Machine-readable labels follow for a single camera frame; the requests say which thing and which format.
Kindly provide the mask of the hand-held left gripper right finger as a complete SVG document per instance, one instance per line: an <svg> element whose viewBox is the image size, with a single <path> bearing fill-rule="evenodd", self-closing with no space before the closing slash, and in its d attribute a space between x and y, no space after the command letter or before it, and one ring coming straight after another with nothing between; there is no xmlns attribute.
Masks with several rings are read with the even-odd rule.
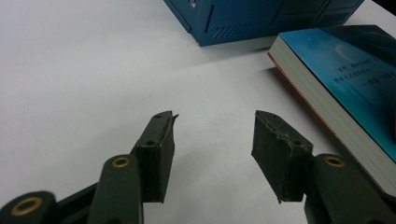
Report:
<svg viewBox="0 0 396 224"><path fill-rule="evenodd" d="M313 144L281 117L255 113L252 157L280 202L304 202L308 224L396 224L396 203L355 165Z"/></svg>

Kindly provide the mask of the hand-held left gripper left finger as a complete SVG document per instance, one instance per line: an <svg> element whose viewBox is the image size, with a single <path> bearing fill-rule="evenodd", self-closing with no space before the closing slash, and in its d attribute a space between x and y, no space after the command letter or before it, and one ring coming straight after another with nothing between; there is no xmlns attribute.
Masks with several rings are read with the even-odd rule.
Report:
<svg viewBox="0 0 396 224"><path fill-rule="evenodd" d="M175 154L171 111L154 115L132 151L108 159L87 224L144 224L144 203L162 203Z"/></svg>

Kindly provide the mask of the blue book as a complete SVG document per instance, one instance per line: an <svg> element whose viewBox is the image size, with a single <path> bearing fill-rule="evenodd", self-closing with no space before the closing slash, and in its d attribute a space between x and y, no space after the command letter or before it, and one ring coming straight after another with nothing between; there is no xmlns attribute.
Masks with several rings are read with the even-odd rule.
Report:
<svg viewBox="0 0 396 224"><path fill-rule="evenodd" d="M268 54L376 186L396 198L396 38L376 25L281 33Z"/></svg>

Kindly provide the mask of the blue plastic file rack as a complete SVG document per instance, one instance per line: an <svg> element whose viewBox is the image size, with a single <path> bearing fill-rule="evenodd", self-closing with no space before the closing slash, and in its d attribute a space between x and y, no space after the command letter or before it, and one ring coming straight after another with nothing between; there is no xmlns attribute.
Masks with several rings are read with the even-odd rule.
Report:
<svg viewBox="0 0 396 224"><path fill-rule="evenodd" d="M203 46L345 23L364 0L163 0Z"/></svg>

